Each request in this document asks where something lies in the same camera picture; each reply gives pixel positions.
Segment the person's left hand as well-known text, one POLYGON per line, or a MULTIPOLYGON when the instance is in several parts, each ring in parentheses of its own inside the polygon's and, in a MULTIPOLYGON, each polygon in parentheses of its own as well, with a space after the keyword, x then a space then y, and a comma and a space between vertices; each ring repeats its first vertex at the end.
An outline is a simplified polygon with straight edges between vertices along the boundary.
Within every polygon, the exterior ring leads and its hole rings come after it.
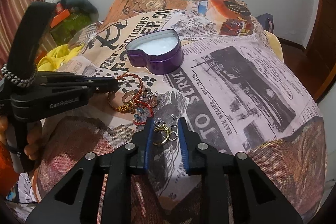
MULTIPOLYGON (((7 139, 5 131, 9 126, 6 116, 1 116, 1 143, 7 145, 7 139)), ((36 160, 39 155, 39 147, 42 138, 42 123, 41 121, 35 122, 33 128, 27 134, 27 143, 24 151, 30 160, 36 160)))

